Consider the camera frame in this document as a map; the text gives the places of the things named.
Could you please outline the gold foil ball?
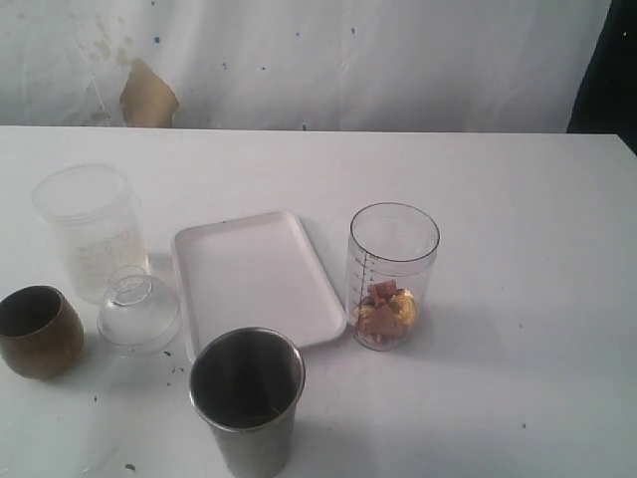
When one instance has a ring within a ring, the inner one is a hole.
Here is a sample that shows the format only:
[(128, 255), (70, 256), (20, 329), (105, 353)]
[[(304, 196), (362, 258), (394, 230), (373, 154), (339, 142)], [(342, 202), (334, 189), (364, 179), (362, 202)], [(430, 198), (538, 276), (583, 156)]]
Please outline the gold foil ball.
[[(410, 328), (418, 316), (418, 309), (413, 295), (406, 289), (399, 289), (396, 294), (389, 297), (387, 305), (398, 321), (405, 328)], [(367, 299), (352, 311), (353, 318), (358, 321), (371, 314), (376, 307)]]

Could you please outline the wooden cubes pile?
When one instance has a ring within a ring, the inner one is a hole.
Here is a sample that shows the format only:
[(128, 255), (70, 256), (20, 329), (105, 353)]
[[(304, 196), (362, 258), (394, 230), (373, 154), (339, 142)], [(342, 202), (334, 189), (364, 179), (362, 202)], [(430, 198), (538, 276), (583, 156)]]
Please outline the wooden cubes pile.
[(367, 286), (366, 295), (357, 305), (360, 306), (367, 299), (376, 309), (364, 319), (358, 321), (353, 319), (357, 336), (364, 343), (385, 348), (396, 345), (407, 337), (415, 323), (410, 328), (405, 328), (387, 305), (389, 297), (396, 294), (399, 289), (404, 288), (398, 288), (395, 280), (372, 283)]

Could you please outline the clear measuring cup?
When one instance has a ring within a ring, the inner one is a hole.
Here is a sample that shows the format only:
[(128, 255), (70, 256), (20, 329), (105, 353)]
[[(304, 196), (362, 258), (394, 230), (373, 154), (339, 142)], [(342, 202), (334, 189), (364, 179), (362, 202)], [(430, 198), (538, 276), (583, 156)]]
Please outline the clear measuring cup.
[[(415, 206), (379, 202), (357, 211), (349, 223), (345, 308), (354, 338), (364, 347), (385, 352), (408, 341), (422, 322), (428, 282), (440, 245), (434, 219)], [(367, 286), (395, 280), (414, 297), (418, 316), (407, 337), (379, 348), (364, 343), (354, 328), (352, 311), (366, 295)]]

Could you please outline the white rectangular tray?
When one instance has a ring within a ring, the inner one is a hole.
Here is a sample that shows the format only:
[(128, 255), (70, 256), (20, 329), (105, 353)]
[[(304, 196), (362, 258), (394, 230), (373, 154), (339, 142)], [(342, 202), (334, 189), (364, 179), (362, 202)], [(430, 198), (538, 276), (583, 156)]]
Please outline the white rectangular tray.
[(338, 339), (345, 311), (300, 219), (275, 211), (193, 226), (172, 240), (190, 359), (219, 336), (261, 327), (298, 348)]

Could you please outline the clear dome shaker lid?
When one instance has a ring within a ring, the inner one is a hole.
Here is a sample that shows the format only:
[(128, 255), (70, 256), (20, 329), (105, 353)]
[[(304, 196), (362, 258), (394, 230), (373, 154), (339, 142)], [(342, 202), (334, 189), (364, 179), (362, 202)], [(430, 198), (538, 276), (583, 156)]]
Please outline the clear dome shaker lid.
[(179, 332), (179, 300), (143, 268), (124, 266), (108, 278), (97, 326), (101, 337), (126, 355), (154, 353)]

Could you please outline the clear plastic jar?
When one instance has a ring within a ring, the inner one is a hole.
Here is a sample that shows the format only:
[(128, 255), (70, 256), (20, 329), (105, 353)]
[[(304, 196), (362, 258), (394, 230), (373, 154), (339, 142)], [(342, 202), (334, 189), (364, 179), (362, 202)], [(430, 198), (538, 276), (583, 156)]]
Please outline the clear plastic jar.
[(32, 192), (78, 296), (98, 303), (118, 269), (148, 269), (139, 200), (127, 177), (103, 163), (71, 166), (42, 179)]

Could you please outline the dark curtain at right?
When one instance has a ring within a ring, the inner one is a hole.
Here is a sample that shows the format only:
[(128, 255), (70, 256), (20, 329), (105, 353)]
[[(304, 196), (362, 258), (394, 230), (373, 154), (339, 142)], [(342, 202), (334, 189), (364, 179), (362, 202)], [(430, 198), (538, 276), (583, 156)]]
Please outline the dark curtain at right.
[(569, 133), (612, 133), (636, 149), (636, 0), (613, 1), (580, 84)]

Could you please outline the stainless steel cup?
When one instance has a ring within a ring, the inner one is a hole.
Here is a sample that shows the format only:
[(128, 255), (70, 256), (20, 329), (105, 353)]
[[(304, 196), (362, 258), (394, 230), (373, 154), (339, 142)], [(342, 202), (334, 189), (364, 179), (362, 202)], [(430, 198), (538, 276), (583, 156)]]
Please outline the stainless steel cup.
[(282, 334), (249, 327), (206, 346), (189, 376), (194, 409), (234, 477), (275, 477), (289, 462), (306, 383), (299, 349)]

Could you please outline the brown wooden cup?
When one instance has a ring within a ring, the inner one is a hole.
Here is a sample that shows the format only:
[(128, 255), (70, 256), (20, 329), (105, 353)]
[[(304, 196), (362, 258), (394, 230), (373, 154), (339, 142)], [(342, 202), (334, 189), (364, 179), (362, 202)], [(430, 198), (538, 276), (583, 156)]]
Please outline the brown wooden cup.
[(1, 300), (1, 358), (23, 377), (61, 375), (78, 361), (84, 341), (77, 312), (54, 287), (29, 286)]

